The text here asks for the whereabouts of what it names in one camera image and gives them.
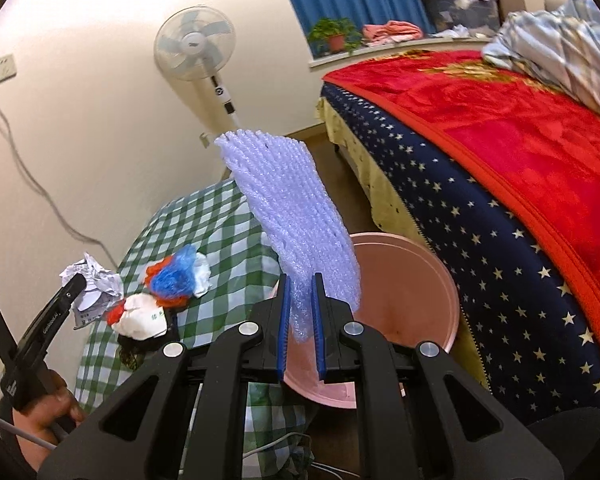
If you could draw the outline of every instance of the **folded pink clothing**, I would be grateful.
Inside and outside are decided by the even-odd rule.
[[[396,34],[395,36],[384,36],[382,38],[378,38],[377,40],[368,41],[366,43],[366,46],[378,46],[388,43],[401,43],[403,41],[419,40],[421,37],[421,32],[418,32],[416,34]]]
[[[365,25],[362,27],[362,33],[370,41],[403,34],[413,34],[414,37],[410,38],[412,40],[422,37],[422,30],[417,25],[409,22],[398,22],[396,20],[389,20],[385,25]]]

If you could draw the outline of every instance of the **red blanket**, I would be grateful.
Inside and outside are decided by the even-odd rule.
[[[474,51],[408,52],[324,80],[438,145],[525,223],[600,342],[600,117]]]

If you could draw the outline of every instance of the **plastic storage box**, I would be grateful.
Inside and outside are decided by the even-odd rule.
[[[498,0],[423,0],[431,21],[441,32],[464,25],[469,32],[494,36],[500,29]]]

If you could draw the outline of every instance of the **electric fan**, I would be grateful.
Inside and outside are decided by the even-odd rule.
[[[210,78],[216,96],[240,128],[229,92],[218,70],[229,61],[235,48],[234,26],[219,10],[189,7],[171,16],[155,37],[154,54],[160,69],[184,81]]]

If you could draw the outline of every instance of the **window sill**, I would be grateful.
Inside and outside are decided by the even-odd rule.
[[[412,40],[403,41],[401,43],[389,43],[378,46],[364,46],[357,48],[352,52],[342,52],[340,54],[331,54],[330,56],[319,57],[318,59],[312,59],[309,62],[309,68],[316,68],[317,66],[333,63],[334,61],[340,61],[341,59],[347,59],[348,57],[364,56],[365,54],[371,54],[373,52],[382,52],[383,50],[392,50],[396,48],[405,49],[412,47],[426,48],[429,45],[442,46],[442,44],[463,44],[463,43],[489,43],[489,38],[424,38],[423,40]]]

